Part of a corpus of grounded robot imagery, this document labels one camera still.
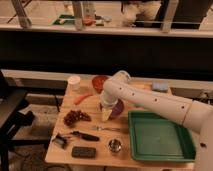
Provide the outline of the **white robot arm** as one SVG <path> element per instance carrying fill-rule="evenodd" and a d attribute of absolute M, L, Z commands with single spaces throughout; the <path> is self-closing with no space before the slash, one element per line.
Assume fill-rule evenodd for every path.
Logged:
<path fill-rule="evenodd" d="M 213 171 L 213 106 L 200 101 L 166 93 L 138 89 L 130 84 L 130 75 L 119 71 L 103 84 L 100 102 L 113 108 L 119 99 L 158 114 L 199 135 L 193 171 Z"/>

